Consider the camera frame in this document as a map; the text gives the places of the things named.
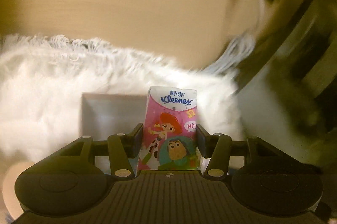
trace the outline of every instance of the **speech bubble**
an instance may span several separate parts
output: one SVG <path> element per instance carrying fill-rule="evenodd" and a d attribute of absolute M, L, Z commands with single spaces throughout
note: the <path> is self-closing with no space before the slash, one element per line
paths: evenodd
<path fill-rule="evenodd" d="M 188 132 L 192 132 L 192 131 L 195 131 L 197 127 L 197 123 L 194 120 L 188 121 L 185 123 L 184 127 Z"/>

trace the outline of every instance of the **ribbed panel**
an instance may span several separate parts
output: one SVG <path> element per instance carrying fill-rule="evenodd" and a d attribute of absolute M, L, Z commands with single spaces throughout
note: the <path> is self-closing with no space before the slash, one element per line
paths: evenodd
<path fill-rule="evenodd" d="M 146 171 L 117 182 L 95 208 L 66 218 L 27 213 L 16 224 L 322 224 L 312 213 L 294 218 L 259 215 L 238 203 L 226 185 L 195 172 Z"/>

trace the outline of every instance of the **kleenex logo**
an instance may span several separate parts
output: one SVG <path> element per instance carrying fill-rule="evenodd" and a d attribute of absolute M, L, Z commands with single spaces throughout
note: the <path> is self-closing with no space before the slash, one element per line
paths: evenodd
<path fill-rule="evenodd" d="M 189 99 L 173 98 L 170 95 L 161 97 L 160 99 L 162 102 L 164 102 L 164 104 L 172 102 L 172 103 L 182 103 L 188 106 L 192 105 L 193 101 L 192 99 L 189 100 Z"/>

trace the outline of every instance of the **red hair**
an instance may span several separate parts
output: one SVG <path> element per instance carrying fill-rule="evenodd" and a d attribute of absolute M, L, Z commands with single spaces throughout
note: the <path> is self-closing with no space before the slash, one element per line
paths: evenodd
<path fill-rule="evenodd" d="M 175 116 L 173 116 L 169 113 L 161 113 L 160 114 L 160 121 L 161 121 L 161 123 L 171 123 L 172 126 L 175 129 L 174 133 L 176 135 L 179 135 L 179 134 L 182 133 L 181 126 L 178 122 L 178 119 Z"/>

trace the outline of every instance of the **black device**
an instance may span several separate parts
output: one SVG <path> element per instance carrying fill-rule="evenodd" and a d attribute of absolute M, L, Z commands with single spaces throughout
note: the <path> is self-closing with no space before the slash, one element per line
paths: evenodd
<path fill-rule="evenodd" d="M 141 170 L 143 125 L 106 141 L 82 137 L 24 171 L 15 192 L 24 209 L 15 224 L 324 223 L 314 211 L 323 185 L 302 164 L 260 138 L 232 141 L 197 125 L 197 145 L 211 158 L 199 170 Z M 109 157 L 111 175 L 95 167 Z M 227 175 L 230 156 L 245 165 Z"/>

